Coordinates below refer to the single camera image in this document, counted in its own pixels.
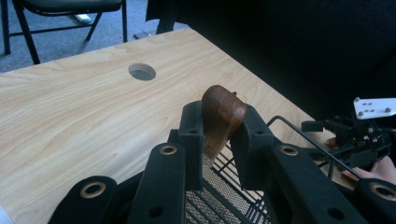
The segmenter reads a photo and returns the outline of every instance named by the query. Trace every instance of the table hole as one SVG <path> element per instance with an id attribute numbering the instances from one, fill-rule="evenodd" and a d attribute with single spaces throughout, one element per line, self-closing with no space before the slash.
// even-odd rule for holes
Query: table hole
<path id="1" fill-rule="evenodd" d="M 128 70 L 132 77 L 142 81 L 150 81 L 156 76 L 154 68 L 145 63 L 133 63 Z"/>

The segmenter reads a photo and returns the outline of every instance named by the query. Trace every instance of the black plastic part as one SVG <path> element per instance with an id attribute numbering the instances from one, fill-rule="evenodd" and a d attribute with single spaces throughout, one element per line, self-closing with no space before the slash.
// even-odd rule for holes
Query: black plastic part
<path id="1" fill-rule="evenodd" d="M 265 180 L 265 189 L 280 188 L 287 199 L 287 204 L 273 209 L 289 207 L 291 223 L 366 223 L 303 149 L 274 145 L 272 150 L 265 150 L 263 163 L 264 176 L 272 177 Z M 274 199 L 276 195 L 265 190 L 265 197 Z"/>
<path id="2" fill-rule="evenodd" d="M 303 132 L 323 132 L 323 121 L 308 120 L 301 123 Z"/>
<path id="3" fill-rule="evenodd" d="M 242 189 L 262 190 L 262 156 L 270 150 L 275 137 L 253 106 L 248 106 L 247 117 L 230 139 L 231 150 Z"/>
<path id="4" fill-rule="evenodd" d="M 90 198 L 101 190 L 102 193 Z M 118 204 L 116 181 L 105 176 L 91 176 L 70 189 L 56 208 L 49 224 L 110 223 L 118 212 Z"/>
<path id="5" fill-rule="evenodd" d="M 231 146 L 242 187 L 264 189 L 275 223 L 366 223 L 306 152 L 277 140 L 252 106 Z"/>
<path id="6" fill-rule="evenodd" d="M 152 149 L 127 223 L 184 223 L 185 167 L 183 146 L 165 143 Z"/>
<path id="7" fill-rule="evenodd" d="M 379 179 L 361 179 L 352 202 L 370 223 L 396 223 L 396 186 Z"/>
<path id="8" fill-rule="evenodd" d="M 201 101 L 183 107 L 177 142 L 186 149 L 186 190 L 201 190 L 205 143 Z"/>

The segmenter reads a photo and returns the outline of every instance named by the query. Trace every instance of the metal wire basket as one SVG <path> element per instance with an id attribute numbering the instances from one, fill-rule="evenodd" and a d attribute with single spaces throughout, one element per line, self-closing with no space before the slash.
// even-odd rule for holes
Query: metal wire basket
<path id="1" fill-rule="evenodd" d="M 204 189 L 187 191 L 186 223 L 270 223 L 262 191 L 242 190 L 231 150 L 204 157 Z"/>

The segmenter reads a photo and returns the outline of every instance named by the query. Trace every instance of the metal rod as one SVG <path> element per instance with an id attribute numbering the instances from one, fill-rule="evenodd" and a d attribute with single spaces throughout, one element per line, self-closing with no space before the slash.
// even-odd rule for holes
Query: metal rod
<path id="1" fill-rule="evenodd" d="M 323 148 L 321 145 L 319 145 L 318 143 L 316 143 L 314 140 L 312 140 L 308 135 L 306 135 L 305 133 L 301 132 L 296 126 L 294 126 L 292 123 L 290 123 L 288 120 L 286 120 L 285 118 L 281 117 L 281 116 L 275 116 L 273 117 L 268 123 L 268 127 L 277 119 L 282 120 L 283 122 L 285 122 L 289 127 L 291 127 L 295 132 L 297 132 L 299 135 L 301 135 L 303 138 L 305 138 L 306 141 L 308 141 L 309 143 L 311 143 L 312 145 L 314 145 L 315 147 L 317 147 L 318 149 L 320 149 L 324 154 L 326 154 L 328 157 L 330 157 L 333 161 L 337 162 L 337 164 L 341 165 L 342 167 L 344 167 L 346 170 L 348 170 L 350 173 L 352 173 L 354 176 L 356 176 L 358 179 L 361 179 L 361 176 L 358 175 L 354 170 L 352 170 L 351 168 L 349 168 L 347 165 L 345 165 L 343 162 L 339 161 L 337 158 L 335 158 L 330 152 L 328 152 L 325 148 Z"/>

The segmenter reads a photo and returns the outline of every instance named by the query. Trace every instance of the white bracket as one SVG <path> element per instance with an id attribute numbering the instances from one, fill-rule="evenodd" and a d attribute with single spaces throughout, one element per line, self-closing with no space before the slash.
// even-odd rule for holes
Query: white bracket
<path id="1" fill-rule="evenodd" d="M 396 98 L 360 99 L 353 101 L 358 119 L 377 119 L 396 114 Z"/>

